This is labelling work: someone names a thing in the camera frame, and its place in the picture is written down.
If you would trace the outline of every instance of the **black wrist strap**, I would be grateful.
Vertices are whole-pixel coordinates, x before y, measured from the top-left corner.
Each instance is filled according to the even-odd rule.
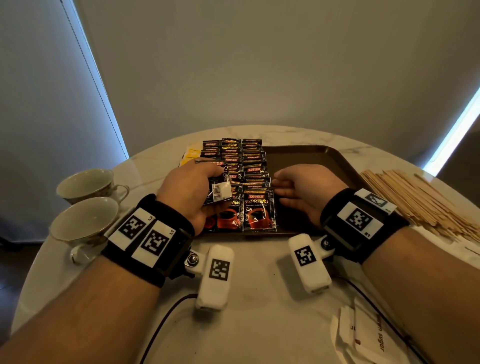
[[[178,211],[145,196],[120,221],[102,255],[134,275],[162,287],[190,248],[194,228]]]
[[[342,245],[342,255],[362,264],[391,235],[409,225],[396,212],[382,208],[391,205],[366,190],[347,188],[328,202],[320,224]]]

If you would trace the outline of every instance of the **white teacup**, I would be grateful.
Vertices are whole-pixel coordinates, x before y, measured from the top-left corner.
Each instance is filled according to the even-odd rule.
[[[126,193],[118,199],[122,202],[130,193],[130,188],[122,184],[114,184],[113,172],[95,168],[84,170],[64,179],[57,186],[57,194],[70,204],[76,204],[92,197],[114,197],[117,188],[123,187]]]
[[[95,247],[105,243],[105,232],[119,216],[119,204],[110,197],[93,197],[70,206],[58,215],[50,226],[50,235],[73,249],[71,259],[85,264],[85,257],[98,255]]]

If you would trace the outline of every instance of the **plastic tray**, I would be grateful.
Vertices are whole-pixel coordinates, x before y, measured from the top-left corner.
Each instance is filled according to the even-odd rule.
[[[337,177],[345,182],[349,187],[360,189],[370,189],[363,178],[357,171],[347,162],[347,160],[336,149],[329,146],[264,146],[266,152],[267,165],[270,176],[282,168],[293,166],[299,163],[321,164],[329,168]],[[279,237],[279,236],[293,236],[300,233],[309,235],[321,235],[322,232],[318,230],[308,217],[303,212],[285,207],[278,201],[279,197],[275,196],[276,209],[276,232],[211,232],[203,233],[202,236],[221,237],[222,239],[228,236],[241,236],[246,238],[261,238],[261,237]]]

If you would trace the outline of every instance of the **metal bolt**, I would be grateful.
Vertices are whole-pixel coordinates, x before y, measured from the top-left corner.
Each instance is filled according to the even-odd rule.
[[[187,257],[187,265],[190,267],[194,267],[198,264],[198,255],[195,253],[190,253]]]

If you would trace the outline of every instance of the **white marble tabletop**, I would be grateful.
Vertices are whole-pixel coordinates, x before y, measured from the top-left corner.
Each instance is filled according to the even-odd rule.
[[[342,136],[302,128],[250,125],[217,128],[184,135],[149,148],[113,170],[115,182],[128,184],[130,195],[123,207],[134,206],[145,194],[156,192],[164,177],[175,168],[190,143],[222,137],[261,138],[265,146],[326,145],[339,150],[358,171],[401,169],[422,173],[414,165],[387,152]],[[432,184],[459,210],[480,222],[480,209],[461,194],[433,179]],[[193,311],[194,302],[183,302],[160,331],[147,358],[148,363],[338,363],[330,341],[333,315],[351,304],[354,293],[334,282],[331,289],[315,296],[301,285],[289,256],[286,238],[259,241],[216,241],[235,252],[235,271],[228,306],[221,313]],[[206,238],[193,248],[206,252]],[[68,258],[69,247],[48,237],[28,273],[12,324],[12,332],[65,289],[84,267]],[[347,274],[374,289],[361,276],[359,266],[345,264]],[[167,280],[158,309],[147,332],[145,346],[166,311],[181,296],[196,292],[198,279]]]

